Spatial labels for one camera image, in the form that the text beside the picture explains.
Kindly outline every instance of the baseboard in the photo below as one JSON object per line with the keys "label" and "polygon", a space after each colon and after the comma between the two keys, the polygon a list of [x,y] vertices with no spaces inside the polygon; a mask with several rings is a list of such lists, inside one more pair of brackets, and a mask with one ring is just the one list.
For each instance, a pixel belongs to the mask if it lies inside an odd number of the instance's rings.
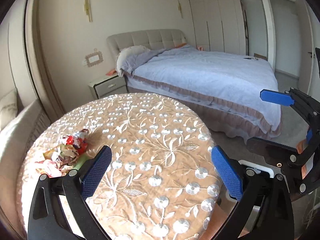
{"label": "baseboard", "polygon": [[283,71],[283,70],[280,70],[280,69],[276,69],[275,72],[278,72],[278,73],[280,73],[280,74],[283,74],[283,75],[292,77],[292,78],[294,78],[294,79],[296,79],[296,80],[299,80],[299,77],[298,77],[298,76],[293,75],[293,74],[290,74],[290,73],[288,73],[288,72],[286,72],[286,71]]}

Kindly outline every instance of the gray floor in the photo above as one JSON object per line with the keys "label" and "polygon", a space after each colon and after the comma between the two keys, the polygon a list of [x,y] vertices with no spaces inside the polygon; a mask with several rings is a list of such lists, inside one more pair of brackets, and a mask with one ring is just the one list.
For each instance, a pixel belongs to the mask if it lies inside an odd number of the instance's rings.
{"label": "gray floor", "polygon": [[[276,78],[278,80],[279,92],[284,92],[289,90],[290,87],[297,88],[297,80],[283,75],[281,73],[276,73]],[[290,107],[281,107],[281,135],[274,138],[273,141],[296,147],[297,143],[306,137],[308,125],[307,123]],[[249,162],[262,164],[268,166],[262,156],[253,154],[246,149],[246,145],[241,137],[229,138],[222,132],[213,132],[212,138],[220,145],[222,149],[228,154],[230,158],[236,160],[247,160]],[[276,173],[279,173],[278,168],[273,168]],[[308,205],[313,201],[313,195],[307,195],[292,203],[293,215],[295,222],[295,235],[299,236],[304,230],[305,226],[303,223],[304,217],[308,212]]]}

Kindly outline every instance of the drawer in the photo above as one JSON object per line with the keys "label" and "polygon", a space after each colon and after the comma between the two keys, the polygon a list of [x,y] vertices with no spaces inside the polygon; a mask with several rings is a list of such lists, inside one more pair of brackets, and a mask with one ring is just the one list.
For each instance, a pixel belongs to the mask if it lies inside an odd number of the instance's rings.
{"label": "drawer", "polygon": [[94,89],[96,90],[98,98],[101,98],[103,95],[108,94],[109,92],[123,86],[125,86],[124,78],[116,77],[116,78],[109,79],[103,83],[95,85]]}
{"label": "drawer", "polygon": [[105,98],[105,97],[108,97],[108,96],[111,96],[111,95],[120,95],[120,94],[127,94],[128,91],[127,91],[127,87],[126,86],[123,86],[123,87],[120,87],[116,90],[113,90],[107,94],[104,94],[103,96],[99,97],[99,98]]}

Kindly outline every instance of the blue textured pad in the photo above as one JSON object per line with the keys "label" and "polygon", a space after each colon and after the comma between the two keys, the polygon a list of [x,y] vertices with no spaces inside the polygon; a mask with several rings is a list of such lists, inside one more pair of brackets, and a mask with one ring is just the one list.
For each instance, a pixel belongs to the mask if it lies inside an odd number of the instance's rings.
{"label": "blue textured pad", "polygon": [[98,159],[91,166],[91,169],[84,176],[81,183],[81,196],[83,200],[92,197],[96,191],[103,175],[112,160],[112,152],[109,147],[106,147],[104,152],[100,154]]}
{"label": "blue textured pad", "polygon": [[307,143],[309,143],[309,141],[311,140],[312,138],[312,130],[310,129],[307,133]]}
{"label": "blue textured pad", "polygon": [[243,195],[242,180],[230,166],[220,146],[212,148],[211,159],[224,185],[226,185],[229,190],[230,196],[240,201]]}
{"label": "blue textured pad", "polygon": [[294,100],[289,94],[283,94],[271,90],[262,90],[260,92],[260,98],[262,101],[274,103],[282,106],[291,106],[294,104]]}

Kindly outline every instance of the embroidered tablecloth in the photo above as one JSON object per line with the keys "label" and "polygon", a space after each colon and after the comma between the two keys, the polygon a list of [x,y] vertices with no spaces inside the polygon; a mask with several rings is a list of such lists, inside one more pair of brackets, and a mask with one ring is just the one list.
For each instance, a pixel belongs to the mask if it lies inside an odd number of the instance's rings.
{"label": "embroidered tablecloth", "polygon": [[[197,239],[220,192],[209,130],[188,107],[157,94],[112,95],[76,108],[34,143],[21,167],[17,205],[27,229],[39,174],[33,167],[63,135],[90,131],[87,154],[112,149],[108,167],[86,202],[112,239]],[[61,197],[74,233],[82,235]]]}

